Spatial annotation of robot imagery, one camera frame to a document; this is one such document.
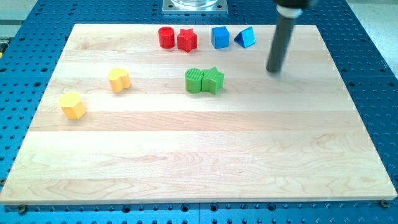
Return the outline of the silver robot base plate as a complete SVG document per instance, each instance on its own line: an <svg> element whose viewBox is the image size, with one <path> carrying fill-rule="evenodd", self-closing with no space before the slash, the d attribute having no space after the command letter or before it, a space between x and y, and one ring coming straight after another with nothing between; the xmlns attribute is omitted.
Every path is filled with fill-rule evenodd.
<svg viewBox="0 0 398 224"><path fill-rule="evenodd" d="M228 12L227 0L163 0L162 12Z"/></svg>

